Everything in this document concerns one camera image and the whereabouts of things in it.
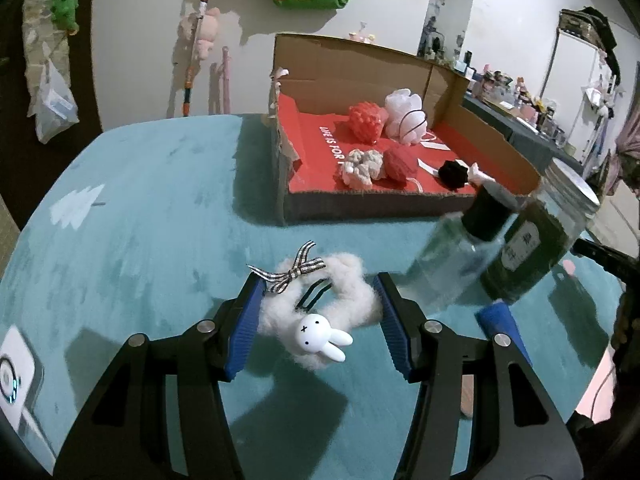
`pink curtain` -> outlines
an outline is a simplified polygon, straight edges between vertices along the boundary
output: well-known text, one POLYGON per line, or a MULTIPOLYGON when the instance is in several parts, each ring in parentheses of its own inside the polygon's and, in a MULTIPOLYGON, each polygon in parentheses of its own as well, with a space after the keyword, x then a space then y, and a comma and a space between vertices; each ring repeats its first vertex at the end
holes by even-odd
POLYGON ((627 181, 631 175, 623 171, 628 170, 629 164, 623 164, 621 159, 635 159, 640 164, 640 102, 634 104, 633 113, 616 139, 616 151, 612 154, 605 184, 606 194, 612 195, 616 192, 620 180, 625 180, 631 191, 639 196, 640 188, 627 181))

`jar of dark green contents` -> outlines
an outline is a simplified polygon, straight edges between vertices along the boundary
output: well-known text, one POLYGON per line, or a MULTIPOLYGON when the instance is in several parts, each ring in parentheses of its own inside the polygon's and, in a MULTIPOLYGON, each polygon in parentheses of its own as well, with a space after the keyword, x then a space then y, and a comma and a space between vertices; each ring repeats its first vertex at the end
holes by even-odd
POLYGON ((600 202, 587 183, 555 158, 480 279, 494 300, 513 303, 566 254, 600 202))

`plaid ribbon bow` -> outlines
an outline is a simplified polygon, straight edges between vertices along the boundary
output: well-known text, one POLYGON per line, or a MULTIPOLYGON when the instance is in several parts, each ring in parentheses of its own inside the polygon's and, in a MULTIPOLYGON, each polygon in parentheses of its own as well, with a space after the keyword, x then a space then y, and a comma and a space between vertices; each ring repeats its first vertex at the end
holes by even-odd
POLYGON ((322 258, 314 258, 309 261, 306 259, 311 247, 315 244, 315 242, 309 240, 306 244, 300 247, 298 254, 296 254, 296 257, 293 260, 293 266, 287 272, 265 272, 264 270, 258 269, 258 267, 254 267, 252 265, 248 267, 261 278, 273 283, 273 285, 268 288, 269 292, 281 294, 286 290, 289 283, 299 276, 302 276, 302 274, 308 274, 314 270, 324 269, 326 267, 322 258))

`metal screw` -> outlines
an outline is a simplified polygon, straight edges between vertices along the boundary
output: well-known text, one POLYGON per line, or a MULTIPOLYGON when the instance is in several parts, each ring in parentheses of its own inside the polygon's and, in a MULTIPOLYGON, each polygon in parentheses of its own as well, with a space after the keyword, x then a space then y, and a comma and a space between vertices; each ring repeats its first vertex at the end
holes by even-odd
POLYGON ((432 334, 442 332, 442 325, 434 319, 430 319, 424 323, 424 329, 432 334))
POLYGON ((205 319, 198 323, 197 329, 198 332, 208 334, 216 329, 216 324, 210 319, 205 319))
POLYGON ((129 338, 129 346, 140 346, 145 343, 145 335, 144 334, 134 334, 129 338))
POLYGON ((496 344, 505 347, 511 344, 511 338, 506 334, 496 334, 494 336, 494 341, 496 344))

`rabbit ear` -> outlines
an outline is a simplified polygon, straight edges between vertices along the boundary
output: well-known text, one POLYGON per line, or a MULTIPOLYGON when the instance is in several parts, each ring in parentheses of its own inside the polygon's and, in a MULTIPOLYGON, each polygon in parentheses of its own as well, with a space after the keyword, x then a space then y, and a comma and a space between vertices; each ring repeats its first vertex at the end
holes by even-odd
POLYGON ((332 328, 329 342, 338 346, 348 346, 353 343, 353 337, 342 330, 332 328))
POLYGON ((320 349, 320 353, 326 355, 329 359, 331 359, 331 361, 335 361, 337 363, 341 363, 346 359, 344 352, 331 343, 325 344, 320 349))

